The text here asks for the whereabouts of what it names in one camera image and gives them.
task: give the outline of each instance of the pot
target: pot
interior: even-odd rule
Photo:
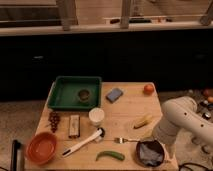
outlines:
[[[136,145],[136,157],[143,166],[157,167],[163,163],[165,152],[157,140],[139,141]]]

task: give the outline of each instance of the black cable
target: black cable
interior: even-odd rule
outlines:
[[[7,170],[7,169],[5,169],[5,168],[1,167],[1,166],[0,166],[0,169],[5,170],[5,171],[9,171],[9,170]]]
[[[181,165],[179,165],[179,171],[181,171],[182,168],[186,168],[186,169],[189,169],[191,171],[193,171],[193,169],[191,169],[190,167],[186,166],[186,165],[191,165],[191,166],[197,166],[197,167],[200,167],[200,168],[203,168],[205,171],[213,171],[212,169],[209,169],[203,165],[200,165],[200,164],[197,164],[197,163],[183,163]]]

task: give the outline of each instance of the orange bowl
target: orange bowl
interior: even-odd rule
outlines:
[[[50,161],[56,150],[57,138],[49,132],[37,134],[27,145],[25,155],[31,162],[42,165]]]

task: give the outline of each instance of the black pole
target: black pole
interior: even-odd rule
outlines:
[[[16,168],[17,168],[17,151],[20,147],[21,147],[21,143],[18,142],[17,140],[13,140],[10,171],[16,171]]]

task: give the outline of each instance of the small bowl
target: small bowl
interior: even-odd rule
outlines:
[[[27,145],[27,159],[37,165],[46,164],[55,155],[57,138],[49,132],[37,134]]]
[[[101,125],[104,120],[104,116],[105,113],[101,108],[95,107],[89,111],[89,119],[91,123],[96,127]]]
[[[78,92],[79,101],[82,103],[88,102],[90,97],[90,92],[87,89],[82,89]]]
[[[146,167],[157,167],[165,158],[163,146],[157,140],[138,142],[136,155],[139,164]]]

